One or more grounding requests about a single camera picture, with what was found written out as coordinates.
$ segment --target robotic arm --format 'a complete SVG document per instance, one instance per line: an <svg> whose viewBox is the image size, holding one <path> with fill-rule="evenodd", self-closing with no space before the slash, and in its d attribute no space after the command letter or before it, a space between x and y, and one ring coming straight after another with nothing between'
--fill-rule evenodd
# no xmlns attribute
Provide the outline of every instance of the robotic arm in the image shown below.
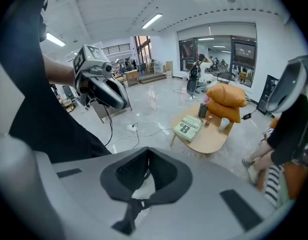
<svg viewBox="0 0 308 240"><path fill-rule="evenodd" d="M93 102L124 109L128 98L124 86L112 77L112 65L104 52L84 44L76 55L74 62L75 89L79 93L77 99L86 106Z"/></svg>

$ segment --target power strip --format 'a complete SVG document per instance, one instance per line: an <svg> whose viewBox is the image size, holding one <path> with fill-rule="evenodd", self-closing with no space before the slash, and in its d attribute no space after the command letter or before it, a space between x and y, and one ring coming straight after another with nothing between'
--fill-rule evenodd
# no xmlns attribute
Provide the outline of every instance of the power strip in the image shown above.
<svg viewBox="0 0 308 240"><path fill-rule="evenodd" d="M127 127L126 127L129 131L131 131L131 132L136 132L136 130L137 130L137 127L136 126L132 126L132 125L128 125Z"/></svg>
<svg viewBox="0 0 308 240"><path fill-rule="evenodd" d="M252 118L252 114L251 113L248 113L248 114L243 116L243 120L247 120L249 118Z"/></svg>

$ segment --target glass wall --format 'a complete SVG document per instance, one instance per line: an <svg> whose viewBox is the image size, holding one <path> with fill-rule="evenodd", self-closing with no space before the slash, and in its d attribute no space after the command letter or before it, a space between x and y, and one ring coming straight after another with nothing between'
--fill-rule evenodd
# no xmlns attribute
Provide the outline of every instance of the glass wall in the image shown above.
<svg viewBox="0 0 308 240"><path fill-rule="evenodd" d="M179 41L181 71L189 71L199 54L212 61L202 63L201 70L218 76L228 72L238 84L251 87L255 74L257 42L254 38L232 35L199 36Z"/></svg>
<svg viewBox="0 0 308 240"><path fill-rule="evenodd" d="M139 62L138 64L146 63L147 65L151 62L151 42L150 36L136 36L135 42L137 46L137 54Z"/></svg>
<svg viewBox="0 0 308 240"><path fill-rule="evenodd" d="M189 71L196 60L196 39L191 38L179 42L181 71Z"/></svg>

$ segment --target fluorescent light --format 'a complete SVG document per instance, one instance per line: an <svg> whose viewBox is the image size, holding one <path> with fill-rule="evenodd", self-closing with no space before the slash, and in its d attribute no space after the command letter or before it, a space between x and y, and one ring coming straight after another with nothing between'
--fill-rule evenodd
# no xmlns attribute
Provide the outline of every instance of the fluorescent light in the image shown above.
<svg viewBox="0 0 308 240"><path fill-rule="evenodd" d="M54 44L59 45L60 47L63 47L64 45L66 45L64 42L62 42L61 40L57 39L56 37L54 37L50 33L46 34L46 38L47 38L47 40L50 40L51 42L53 42Z"/></svg>
<svg viewBox="0 0 308 240"><path fill-rule="evenodd" d="M144 26L142 26L142 29L147 28L149 25L151 25L155 20L159 19L162 16L161 13L156 14L151 20L149 20L148 23L146 23Z"/></svg>
<svg viewBox="0 0 308 240"><path fill-rule="evenodd" d="M200 38L200 39L198 39L199 41L201 41L201 40L214 40L214 38L213 37L211 37L211 38Z"/></svg>

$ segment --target railing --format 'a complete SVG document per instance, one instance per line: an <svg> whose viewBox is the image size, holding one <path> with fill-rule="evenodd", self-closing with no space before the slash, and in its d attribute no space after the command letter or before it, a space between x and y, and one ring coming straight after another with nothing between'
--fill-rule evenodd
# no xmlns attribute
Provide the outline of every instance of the railing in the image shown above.
<svg viewBox="0 0 308 240"><path fill-rule="evenodd" d="M108 55L108 54L113 54L115 52L119 53L120 51L121 52L130 51L130 46L129 46L129 43L126 43L126 44L106 47L106 48L103 48L102 50L106 55Z"/></svg>

